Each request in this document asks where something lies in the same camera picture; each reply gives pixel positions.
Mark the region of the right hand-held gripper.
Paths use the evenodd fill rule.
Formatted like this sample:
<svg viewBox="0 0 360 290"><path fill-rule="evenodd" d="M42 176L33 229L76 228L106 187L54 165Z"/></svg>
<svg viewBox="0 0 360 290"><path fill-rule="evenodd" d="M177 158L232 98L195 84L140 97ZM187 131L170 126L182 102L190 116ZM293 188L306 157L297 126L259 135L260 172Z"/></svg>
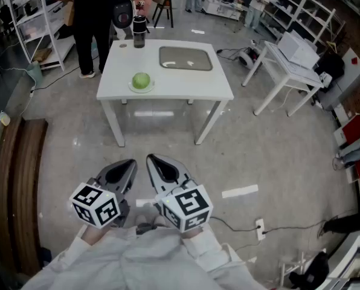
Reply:
<svg viewBox="0 0 360 290"><path fill-rule="evenodd" d="M183 163L160 154L146 158L150 182L156 191L156 208L179 232L199 228L210 220L213 204Z"/></svg>

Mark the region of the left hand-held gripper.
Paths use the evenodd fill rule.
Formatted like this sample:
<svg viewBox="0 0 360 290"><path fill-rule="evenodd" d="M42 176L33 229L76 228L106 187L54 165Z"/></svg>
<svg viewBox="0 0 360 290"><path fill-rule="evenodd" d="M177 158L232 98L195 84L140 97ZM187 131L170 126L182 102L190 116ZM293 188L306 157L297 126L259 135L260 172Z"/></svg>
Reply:
<svg viewBox="0 0 360 290"><path fill-rule="evenodd" d="M137 162L124 159L106 166L87 183L80 183L69 197L77 217L98 229L122 227L130 212L125 196L136 174Z"/></svg>

